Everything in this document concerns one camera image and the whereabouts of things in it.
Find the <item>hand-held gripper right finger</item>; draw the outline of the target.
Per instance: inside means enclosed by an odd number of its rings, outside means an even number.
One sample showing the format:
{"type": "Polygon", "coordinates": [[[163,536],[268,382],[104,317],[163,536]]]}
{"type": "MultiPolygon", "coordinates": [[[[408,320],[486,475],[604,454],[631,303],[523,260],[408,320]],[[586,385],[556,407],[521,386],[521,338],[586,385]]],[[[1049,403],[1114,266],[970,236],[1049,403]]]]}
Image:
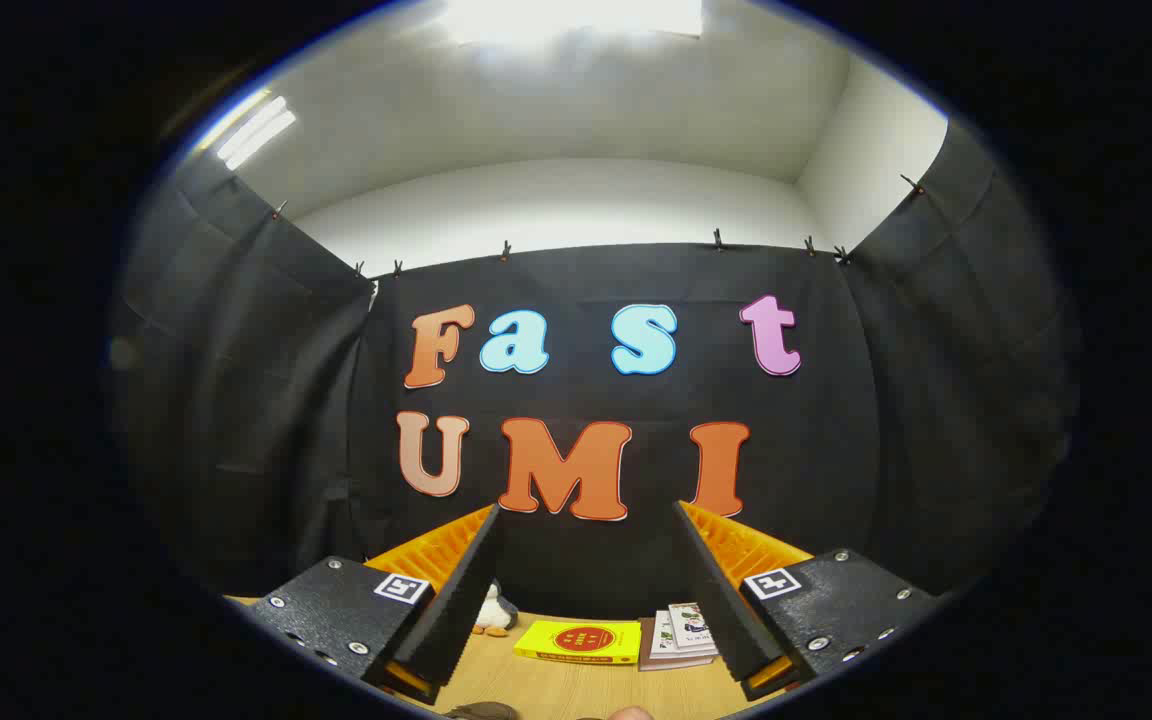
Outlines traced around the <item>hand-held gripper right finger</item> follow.
{"type": "Polygon", "coordinates": [[[813,555],[695,503],[673,514],[687,597],[749,702],[846,673],[942,605],[856,550],[813,555]]]}

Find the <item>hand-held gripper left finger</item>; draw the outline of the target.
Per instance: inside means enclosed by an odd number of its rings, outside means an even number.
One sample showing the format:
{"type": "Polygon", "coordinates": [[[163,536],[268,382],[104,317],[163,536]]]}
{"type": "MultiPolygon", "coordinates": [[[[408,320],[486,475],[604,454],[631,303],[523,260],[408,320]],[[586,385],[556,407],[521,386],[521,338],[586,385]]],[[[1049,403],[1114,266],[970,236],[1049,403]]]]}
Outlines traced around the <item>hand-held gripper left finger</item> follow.
{"type": "Polygon", "coordinates": [[[495,578],[498,515],[488,505],[365,562],[326,558],[250,602],[248,615],[351,685],[433,705],[495,578]]]}

